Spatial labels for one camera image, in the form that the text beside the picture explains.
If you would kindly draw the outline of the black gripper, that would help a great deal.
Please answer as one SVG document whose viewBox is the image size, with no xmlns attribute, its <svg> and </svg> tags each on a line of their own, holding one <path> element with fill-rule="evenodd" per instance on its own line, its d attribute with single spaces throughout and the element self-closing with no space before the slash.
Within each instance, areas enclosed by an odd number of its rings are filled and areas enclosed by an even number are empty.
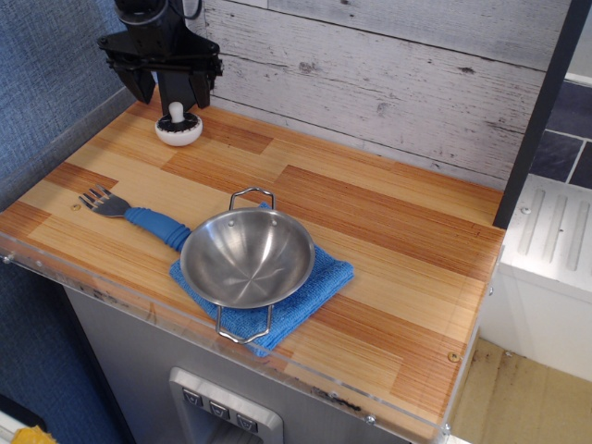
<svg viewBox="0 0 592 444">
<path fill-rule="evenodd" d="M 182 21 L 129 25 L 125 31 L 100 37 L 98 46 L 126 88 L 145 104 L 154 94 L 151 72 L 189 74 L 200 109 L 210 105 L 216 76 L 223 73 L 219 45 L 190 31 Z"/>
</svg>

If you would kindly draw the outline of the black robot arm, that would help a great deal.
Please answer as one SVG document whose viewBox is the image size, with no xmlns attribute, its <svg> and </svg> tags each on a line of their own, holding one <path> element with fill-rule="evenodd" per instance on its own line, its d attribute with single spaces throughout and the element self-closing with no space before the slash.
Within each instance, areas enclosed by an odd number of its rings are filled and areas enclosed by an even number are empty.
<svg viewBox="0 0 592 444">
<path fill-rule="evenodd" d="M 124 31 L 98 38 L 108 66 L 140 102 L 151 102 L 158 88 L 163 112 L 173 102 L 186 111 L 210 105 L 216 78 L 223 74 L 219 45 L 191 31 L 203 3 L 187 15 L 181 1 L 116 1 Z"/>
</svg>

